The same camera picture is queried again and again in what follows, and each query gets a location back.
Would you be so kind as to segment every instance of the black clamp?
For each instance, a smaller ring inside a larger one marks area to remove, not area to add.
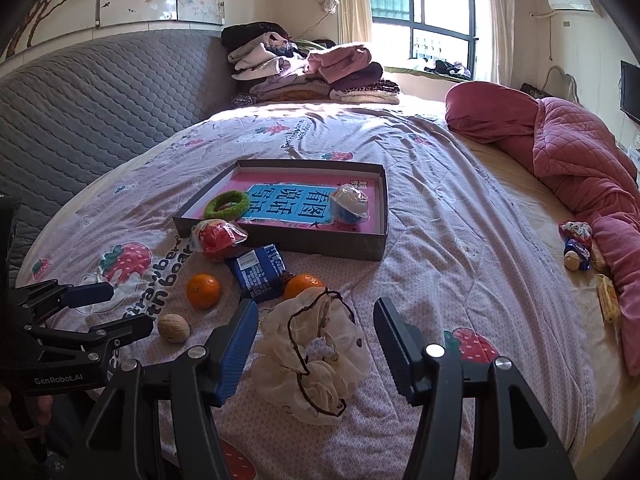
[[[68,462],[66,480],[161,480],[158,400],[171,400],[183,480],[231,479],[210,407],[236,392],[258,329],[258,308],[241,300],[228,325],[174,361],[128,359],[100,395]]]
[[[86,333],[41,324],[64,308],[112,297],[109,283],[73,286],[49,280],[10,289],[0,308],[0,384],[27,396],[104,386],[113,350],[151,334],[151,317],[140,314]]]
[[[463,362],[405,324],[389,298],[373,309],[376,334],[398,393],[423,406],[404,480],[454,477],[462,399],[475,398],[472,480],[575,480],[553,425],[516,365]]]

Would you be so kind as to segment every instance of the painted tree branch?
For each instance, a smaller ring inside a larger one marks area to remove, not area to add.
[[[58,3],[56,3],[53,7],[51,7],[51,9],[49,10],[49,12],[45,12],[45,10],[47,9],[47,7],[43,7],[42,10],[40,11],[38,17],[36,18],[36,21],[33,22],[33,25],[31,26],[31,31],[29,33],[29,39],[27,40],[27,48],[29,48],[31,46],[31,40],[33,39],[33,35],[36,31],[36,27],[38,27],[38,25],[40,24],[40,22],[42,20],[44,20],[47,16],[49,16],[54,10],[56,10],[59,6],[63,5],[65,2],[68,2],[69,0],[62,0]]]
[[[20,38],[29,27],[31,20],[33,20],[39,12],[44,12],[47,7],[51,4],[51,0],[38,0],[35,5],[32,7],[30,12],[25,16],[24,20],[18,27],[18,30],[15,31],[14,35],[9,42],[9,45],[6,48],[6,59],[9,59],[11,56],[15,55],[15,49],[18,47],[18,42]]]

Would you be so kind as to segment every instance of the pink sweater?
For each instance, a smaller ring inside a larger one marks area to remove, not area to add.
[[[331,84],[366,67],[371,63],[371,53],[362,43],[346,43],[328,50],[314,50],[306,60],[307,73],[319,73]]]

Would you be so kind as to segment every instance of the television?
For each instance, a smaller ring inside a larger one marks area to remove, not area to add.
[[[640,124],[640,68],[626,61],[622,62],[620,89],[620,109]]]

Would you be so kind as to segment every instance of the orange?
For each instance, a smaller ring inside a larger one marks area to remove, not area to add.
[[[298,274],[289,280],[284,288],[283,300],[295,298],[300,292],[311,286],[325,286],[324,282],[311,274]]]
[[[187,283],[187,299],[196,310],[207,310],[220,299],[220,282],[210,274],[196,274]]]

